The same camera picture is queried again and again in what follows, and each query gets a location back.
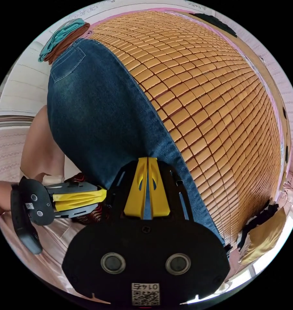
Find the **person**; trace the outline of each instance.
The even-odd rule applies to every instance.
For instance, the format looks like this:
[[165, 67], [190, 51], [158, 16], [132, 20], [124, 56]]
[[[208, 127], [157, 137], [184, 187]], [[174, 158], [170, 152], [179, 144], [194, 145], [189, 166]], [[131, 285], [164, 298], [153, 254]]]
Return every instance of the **person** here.
[[[65, 155], [55, 143], [47, 119], [47, 106], [43, 106], [29, 128], [26, 136], [20, 163], [20, 177], [35, 179], [43, 184], [53, 184], [64, 179]], [[81, 173], [66, 181], [82, 181]], [[10, 193], [12, 182], [0, 181], [0, 228], [7, 242], [18, 258], [33, 273], [53, 286], [78, 297], [78, 294], [66, 276], [61, 264], [70, 241], [79, 232], [89, 218], [98, 220], [99, 212], [95, 210], [88, 217], [80, 217], [76, 221], [56, 219], [49, 226], [35, 224], [43, 251], [39, 255], [30, 253], [15, 234], [10, 213]]]

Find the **folded towel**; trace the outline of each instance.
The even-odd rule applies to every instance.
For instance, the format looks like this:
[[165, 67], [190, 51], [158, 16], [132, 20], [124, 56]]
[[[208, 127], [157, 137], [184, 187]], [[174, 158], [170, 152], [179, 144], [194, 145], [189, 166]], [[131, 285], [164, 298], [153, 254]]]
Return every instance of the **folded towel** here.
[[103, 44], [79, 38], [53, 62], [47, 114], [56, 143], [92, 183], [108, 189], [119, 169], [140, 157], [172, 165], [186, 187], [195, 222], [225, 244], [153, 105]]
[[66, 22], [58, 28], [41, 50], [38, 59], [39, 62], [44, 61], [46, 55], [51, 52], [55, 45], [65, 39], [72, 31], [82, 27], [83, 25], [85, 25], [85, 22], [81, 18], [77, 18]]

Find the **leg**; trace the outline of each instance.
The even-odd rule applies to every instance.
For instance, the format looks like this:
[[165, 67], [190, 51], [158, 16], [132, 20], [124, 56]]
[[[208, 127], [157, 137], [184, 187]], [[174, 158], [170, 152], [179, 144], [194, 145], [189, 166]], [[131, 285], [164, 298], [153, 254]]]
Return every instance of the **leg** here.
[[43, 176], [64, 176], [65, 155], [55, 143], [47, 119], [47, 106], [35, 116], [25, 141], [20, 169], [29, 178], [42, 182]]
[[[64, 175], [65, 155], [55, 143], [44, 106], [35, 116], [23, 148], [20, 168], [23, 173], [40, 182], [43, 176]], [[11, 182], [0, 181], [0, 214], [11, 209]]]

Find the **patterned fabric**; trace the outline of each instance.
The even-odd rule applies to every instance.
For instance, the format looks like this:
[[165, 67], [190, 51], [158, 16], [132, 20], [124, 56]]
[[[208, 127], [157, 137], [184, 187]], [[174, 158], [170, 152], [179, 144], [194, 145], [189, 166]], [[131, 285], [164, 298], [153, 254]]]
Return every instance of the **patterned fabric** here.
[[[80, 172], [77, 175], [73, 176], [72, 178], [65, 180], [65, 182], [87, 182], [87, 180], [85, 175], [83, 175]], [[72, 221], [75, 223], [80, 223], [82, 225], [89, 225], [99, 222], [101, 220], [101, 215], [102, 215], [102, 203], [99, 203], [98, 207], [94, 211], [86, 215], [74, 217], [72, 218]]]

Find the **white wall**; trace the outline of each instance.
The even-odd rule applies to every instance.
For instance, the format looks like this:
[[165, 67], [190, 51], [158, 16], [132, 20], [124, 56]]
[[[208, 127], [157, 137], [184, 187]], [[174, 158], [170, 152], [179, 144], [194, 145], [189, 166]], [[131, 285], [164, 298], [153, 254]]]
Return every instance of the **white wall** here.
[[42, 44], [34, 41], [16, 61], [2, 91], [0, 112], [36, 115], [46, 104], [50, 66], [46, 62], [38, 62], [42, 48]]

